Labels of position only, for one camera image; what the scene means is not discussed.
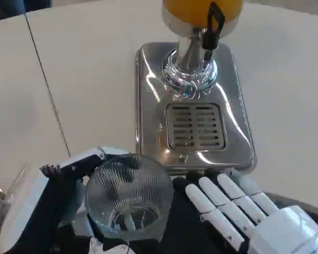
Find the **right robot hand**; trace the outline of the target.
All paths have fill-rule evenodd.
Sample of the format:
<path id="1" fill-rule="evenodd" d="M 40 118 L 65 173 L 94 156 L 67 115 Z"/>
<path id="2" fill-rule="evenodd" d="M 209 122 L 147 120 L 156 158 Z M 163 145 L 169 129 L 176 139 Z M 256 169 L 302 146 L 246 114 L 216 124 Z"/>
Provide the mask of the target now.
<path id="1" fill-rule="evenodd" d="M 318 223 L 299 205 L 279 208 L 235 169 L 188 172 L 173 186 L 235 253 L 318 253 Z"/>

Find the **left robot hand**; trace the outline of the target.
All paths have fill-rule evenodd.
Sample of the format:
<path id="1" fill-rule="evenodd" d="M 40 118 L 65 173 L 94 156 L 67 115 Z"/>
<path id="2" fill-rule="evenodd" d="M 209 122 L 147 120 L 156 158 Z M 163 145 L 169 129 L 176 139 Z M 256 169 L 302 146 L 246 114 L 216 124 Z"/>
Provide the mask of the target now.
<path id="1" fill-rule="evenodd" d="M 97 147 L 56 165 L 23 168 L 7 192 L 0 188 L 0 253 L 51 253 L 60 222 L 83 203 L 83 177 L 125 153 Z"/>

